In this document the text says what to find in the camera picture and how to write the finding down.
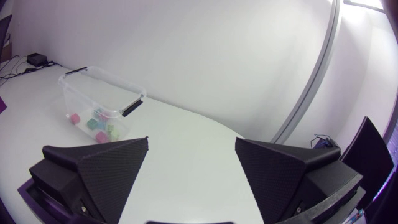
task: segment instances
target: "green cube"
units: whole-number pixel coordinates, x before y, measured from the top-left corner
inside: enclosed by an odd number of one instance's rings
[[[113,130],[113,131],[110,132],[109,135],[108,135],[109,140],[110,140],[111,142],[118,141],[118,140],[119,140],[119,136],[120,136],[120,134],[119,134],[119,132],[118,132],[117,130]]]
[[[115,131],[114,125],[111,124],[107,125],[106,132],[108,132],[108,134],[111,134],[113,131]]]
[[[98,122],[94,119],[90,119],[89,121],[87,121],[87,126],[91,129],[94,130],[97,128]]]

